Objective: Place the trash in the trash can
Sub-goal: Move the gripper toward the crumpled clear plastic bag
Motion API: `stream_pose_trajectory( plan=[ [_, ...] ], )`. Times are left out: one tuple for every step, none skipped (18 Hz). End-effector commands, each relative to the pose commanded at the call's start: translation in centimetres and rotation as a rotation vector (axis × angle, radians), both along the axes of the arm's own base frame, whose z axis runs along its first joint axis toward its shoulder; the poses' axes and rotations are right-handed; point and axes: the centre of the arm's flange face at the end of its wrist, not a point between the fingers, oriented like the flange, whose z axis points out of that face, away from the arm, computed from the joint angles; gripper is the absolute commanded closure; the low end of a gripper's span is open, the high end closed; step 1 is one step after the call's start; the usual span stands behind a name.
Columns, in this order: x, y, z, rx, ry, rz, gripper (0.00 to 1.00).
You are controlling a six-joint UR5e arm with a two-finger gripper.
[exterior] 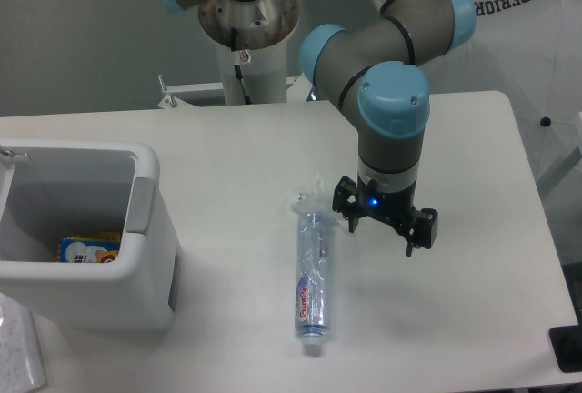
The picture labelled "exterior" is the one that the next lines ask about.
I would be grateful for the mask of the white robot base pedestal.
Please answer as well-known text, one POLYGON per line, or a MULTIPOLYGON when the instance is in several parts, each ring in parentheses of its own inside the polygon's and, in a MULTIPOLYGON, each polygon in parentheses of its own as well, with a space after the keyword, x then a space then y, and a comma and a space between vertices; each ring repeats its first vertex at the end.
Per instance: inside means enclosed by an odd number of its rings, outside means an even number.
POLYGON ((208 0, 198 7, 198 18, 216 47, 228 106, 285 103, 297 0, 208 0))

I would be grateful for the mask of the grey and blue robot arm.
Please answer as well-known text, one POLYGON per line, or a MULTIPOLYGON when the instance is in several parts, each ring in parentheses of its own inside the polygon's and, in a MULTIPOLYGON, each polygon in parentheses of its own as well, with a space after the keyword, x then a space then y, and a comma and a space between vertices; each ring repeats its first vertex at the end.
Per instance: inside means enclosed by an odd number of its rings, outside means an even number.
MULTIPOLYGON (((435 209, 413 204, 429 118, 424 63, 464 44, 476 27, 471 0, 372 0, 378 20, 359 31, 321 25, 299 50, 302 73, 358 133, 356 179, 337 184, 332 208, 356 228, 362 217, 387 224, 409 249, 431 248, 435 209)), ((162 0, 191 8, 219 54, 229 105, 281 102, 286 41, 298 23, 297 0, 162 0)))

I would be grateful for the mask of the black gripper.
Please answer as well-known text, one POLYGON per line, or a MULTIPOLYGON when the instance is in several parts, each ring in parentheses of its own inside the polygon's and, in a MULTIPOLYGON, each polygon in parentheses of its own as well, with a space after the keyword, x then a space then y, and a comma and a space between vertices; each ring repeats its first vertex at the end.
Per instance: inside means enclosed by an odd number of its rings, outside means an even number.
POLYGON ((406 256, 414 249, 431 249, 437 238, 438 212, 434 208, 414 207, 416 181, 404 190, 382 192, 372 180, 367 185, 342 176, 334 190, 332 210, 348 221, 348 230, 355 232, 359 219, 370 217, 406 234, 406 256))

